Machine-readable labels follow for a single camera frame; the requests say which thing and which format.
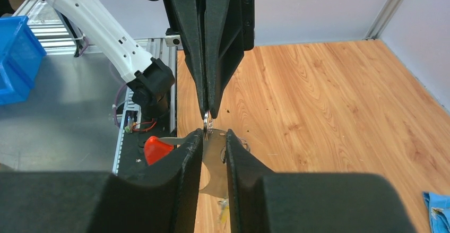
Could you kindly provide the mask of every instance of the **blue cloth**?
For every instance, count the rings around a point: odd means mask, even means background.
[[[432,233],[450,233],[450,196],[424,192]]]

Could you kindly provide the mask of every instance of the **red wire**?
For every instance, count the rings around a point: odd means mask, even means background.
[[[156,123],[157,123],[156,120],[152,120],[151,122],[138,123],[138,124],[136,124],[136,125],[134,125],[134,126],[132,127],[132,130],[133,130],[133,131],[139,131],[139,132],[147,132],[147,131],[153,129],[153,127],[156,125]],[[142,124],[152,124],[152,126],[150,126],[150,127],[148,127],[148,128],[145,128],[145,129],[143,129],[143,130],[137,130],[137,129],[136,129],[136,126],[137,126],[137,125],[142,125]]]

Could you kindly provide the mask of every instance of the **wooden floor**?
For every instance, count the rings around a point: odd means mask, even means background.
[[[179,135],[201,126],[179,54]],[[430,232],[422,191],[450,194],[450,117],[381,41],[246,52],[214,127],[233,129],[275,171],[385,176],[418,232]],[[227,232],[217,201],[200,194],[196,232]]]

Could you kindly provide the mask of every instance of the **metal plate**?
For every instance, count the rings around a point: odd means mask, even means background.
[[[210,182],[200,190],[221,199],[228,196],[227,165],[222,162],[221,153],[225,149],[226,131],[211,129],[207,141],[203,141],[203,163],[210,172]]]
[[[104,54],[46,56],[28,100],[0,107],[0,162],[16,170],[110,171],[120,76]]]

